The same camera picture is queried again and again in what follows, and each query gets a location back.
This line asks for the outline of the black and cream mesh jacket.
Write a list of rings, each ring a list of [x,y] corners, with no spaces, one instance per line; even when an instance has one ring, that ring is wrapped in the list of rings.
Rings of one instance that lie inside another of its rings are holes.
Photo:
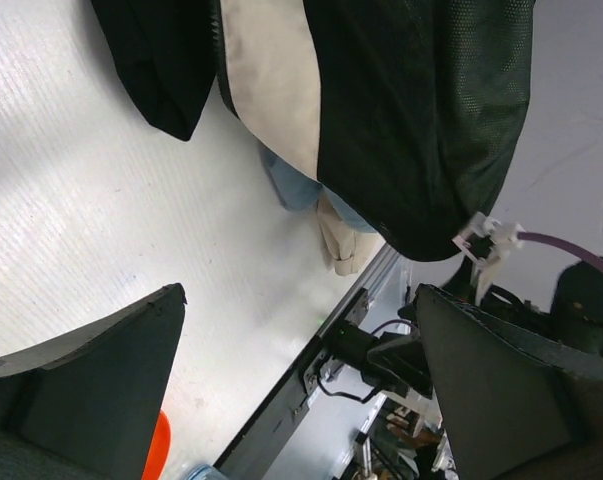
[[[398,252],[454,256],[530,102],[531,1],[215,1],[226,106]]]

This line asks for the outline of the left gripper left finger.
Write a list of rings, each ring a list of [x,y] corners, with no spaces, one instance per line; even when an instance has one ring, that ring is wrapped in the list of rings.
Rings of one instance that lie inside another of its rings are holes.
[[[182,332],[167,285],[0,357],[0,479],[139,479]]]

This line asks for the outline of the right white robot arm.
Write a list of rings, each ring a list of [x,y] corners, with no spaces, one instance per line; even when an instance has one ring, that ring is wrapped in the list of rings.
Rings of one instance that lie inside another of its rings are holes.
[[[384,332],[380,337],[346,322],[329,337],[331,355],[360,373],[375,391],[405,396],[414,390],[431,399],[430,369],[419,333]]]

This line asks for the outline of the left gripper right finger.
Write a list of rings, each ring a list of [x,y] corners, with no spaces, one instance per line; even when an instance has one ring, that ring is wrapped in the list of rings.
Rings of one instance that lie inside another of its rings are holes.
[[[603,357],[421,285],[416,314],[462,479],[603,479]]]

